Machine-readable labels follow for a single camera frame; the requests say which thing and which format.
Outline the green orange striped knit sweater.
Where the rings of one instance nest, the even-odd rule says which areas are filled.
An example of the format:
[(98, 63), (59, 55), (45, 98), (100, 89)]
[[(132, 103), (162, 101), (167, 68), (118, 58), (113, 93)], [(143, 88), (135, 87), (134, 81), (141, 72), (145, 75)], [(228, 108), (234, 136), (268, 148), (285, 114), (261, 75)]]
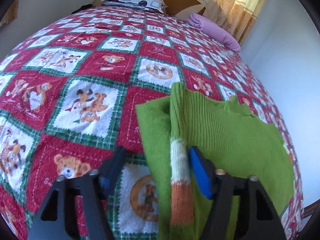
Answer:
[(197, 188), (187, 151), (232, 176), (257, 176), (282, 213), (294, 195), (293, 167), (284, 141), (236, 97), (215, 101), (181, 83), (169, 96), (136, 106), (147, 165), (158, 196), (158, 239), (198, 239), (212, 201)]

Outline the red patchwork teddy bedspread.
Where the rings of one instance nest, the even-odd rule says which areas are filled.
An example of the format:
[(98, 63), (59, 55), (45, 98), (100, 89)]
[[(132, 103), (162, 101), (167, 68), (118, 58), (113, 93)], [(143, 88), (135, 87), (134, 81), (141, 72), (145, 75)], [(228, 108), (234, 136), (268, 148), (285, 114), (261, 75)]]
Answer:
[(127, 150), (107, 218), (116, 239), (158, 239), (158, 196), (136, 106), (181, 83), (215, 101), (236, 97), (279, 131), (294, 195), (277, 213), (287, 239), (303, 217), (302, 180), (282, 115), (234, 51), (174, 16), (102, 5), (72, 14), (20, 43), (1, 62), (1, 216), (27, 239), (59, 175), (77, 178)]

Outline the folded pink blanket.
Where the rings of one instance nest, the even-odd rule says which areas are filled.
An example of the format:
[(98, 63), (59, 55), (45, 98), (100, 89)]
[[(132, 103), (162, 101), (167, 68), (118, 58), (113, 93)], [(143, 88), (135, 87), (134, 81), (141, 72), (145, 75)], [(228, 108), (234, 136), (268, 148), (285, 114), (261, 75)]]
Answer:
[(229, 32), (220, 28), (216, 23), (208, 18), (192, 12), (187, 18), (187, 22), (217, 42), (220, 42), (228, 49), (236, 53), (240, 52), (241, 47), (237, 40)]

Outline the yellow orange side curtain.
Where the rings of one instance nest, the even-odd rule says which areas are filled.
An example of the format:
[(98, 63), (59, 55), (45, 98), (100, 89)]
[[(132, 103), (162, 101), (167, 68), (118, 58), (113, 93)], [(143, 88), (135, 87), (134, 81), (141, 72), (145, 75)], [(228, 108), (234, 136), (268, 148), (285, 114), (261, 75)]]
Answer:
[(17, 18), (18, 2), (19, 0), (14, 0), (10, 8), (7, 10), (4, 17), (1, 20), (0, 28), (3, 28), (4, 26), (10, 24), (12, 21), (14, 21)]

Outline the black object beside bed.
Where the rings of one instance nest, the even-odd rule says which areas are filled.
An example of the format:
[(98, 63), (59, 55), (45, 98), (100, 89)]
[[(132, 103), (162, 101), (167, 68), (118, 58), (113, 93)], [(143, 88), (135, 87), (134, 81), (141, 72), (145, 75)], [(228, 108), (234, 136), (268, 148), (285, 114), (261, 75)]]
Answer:
[(86, 4), (86, 5), (82, 5), (79, 9), (76, 9), (75, 11), (72, 12), (72, 14), (76, 14), (80, 11), (83, 11), (83, 10), (87, 10), (89, 8), (92, 8), (93, 5), (92, 4)]

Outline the yellow orange window curtain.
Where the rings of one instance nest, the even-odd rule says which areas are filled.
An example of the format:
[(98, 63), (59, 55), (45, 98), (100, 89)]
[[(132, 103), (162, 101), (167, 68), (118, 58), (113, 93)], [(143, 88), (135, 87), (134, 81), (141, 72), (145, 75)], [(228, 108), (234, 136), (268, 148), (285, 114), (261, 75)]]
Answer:
[(240, 45), (243, 45), (266, 1), (210, 0), (203, 16), (225, 29)]

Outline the white patterned pillow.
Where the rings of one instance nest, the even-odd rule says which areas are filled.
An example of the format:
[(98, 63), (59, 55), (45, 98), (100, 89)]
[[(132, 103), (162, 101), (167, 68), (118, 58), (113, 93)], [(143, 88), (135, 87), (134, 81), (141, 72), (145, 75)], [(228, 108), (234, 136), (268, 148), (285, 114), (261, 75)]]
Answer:
[(149, 12), (164, 13), (167, 5), (160, 0), (101, 0), (105, 5), (123, 5), (128, 8), (136, 8)]

